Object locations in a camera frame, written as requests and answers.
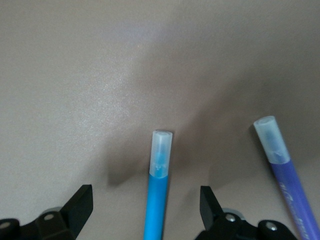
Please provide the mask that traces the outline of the purple marker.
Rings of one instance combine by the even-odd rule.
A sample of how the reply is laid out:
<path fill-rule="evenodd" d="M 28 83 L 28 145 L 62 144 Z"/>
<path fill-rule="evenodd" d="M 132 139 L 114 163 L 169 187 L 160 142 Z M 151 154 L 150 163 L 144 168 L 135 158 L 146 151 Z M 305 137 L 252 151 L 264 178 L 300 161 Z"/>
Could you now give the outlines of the purple marker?
<path fill-rule="evenodd" d="M 274 116 L 253 123 L 279 188 L 302 240 L 320 240 L 320 228 L 312 212 L 289 151 Z"/>

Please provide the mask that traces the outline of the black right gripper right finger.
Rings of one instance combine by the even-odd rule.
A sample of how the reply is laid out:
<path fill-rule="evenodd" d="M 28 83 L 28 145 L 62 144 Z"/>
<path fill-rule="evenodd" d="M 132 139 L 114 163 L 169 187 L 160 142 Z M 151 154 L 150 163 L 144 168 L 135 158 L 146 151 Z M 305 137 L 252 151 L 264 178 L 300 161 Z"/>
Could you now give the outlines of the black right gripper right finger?
<path fill-rule="evenodd" d="M 204 230 L 194 240 L 298 240 L 278 221 L 261 220 L 253 226 L 239 214 L 224 211 L 210 186 L 200 187 L 199 210 Z"/>

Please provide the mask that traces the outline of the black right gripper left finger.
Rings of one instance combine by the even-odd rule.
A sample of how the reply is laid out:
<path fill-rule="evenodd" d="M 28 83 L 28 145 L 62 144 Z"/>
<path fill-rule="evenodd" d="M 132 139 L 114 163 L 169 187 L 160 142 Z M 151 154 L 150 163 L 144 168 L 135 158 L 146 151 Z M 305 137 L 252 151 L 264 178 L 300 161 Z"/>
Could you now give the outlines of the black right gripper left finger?
<path fill-rule="evenodd" d="M 47 209 L 32 222 L 0 219 L 0 240 L 76 240 L 93 212 L 93 187 L 82 185 L 62 207 Z"/>

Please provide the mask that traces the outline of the blue marker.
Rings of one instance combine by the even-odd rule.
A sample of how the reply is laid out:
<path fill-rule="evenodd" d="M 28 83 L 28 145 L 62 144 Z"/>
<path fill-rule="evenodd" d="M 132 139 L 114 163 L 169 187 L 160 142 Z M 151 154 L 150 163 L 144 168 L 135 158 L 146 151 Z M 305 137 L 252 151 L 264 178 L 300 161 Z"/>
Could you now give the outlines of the blue marker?
<path fill-rule="evenodd" d="M 143 240 L 162 240 L 173 134 L 152 133 Z"/>

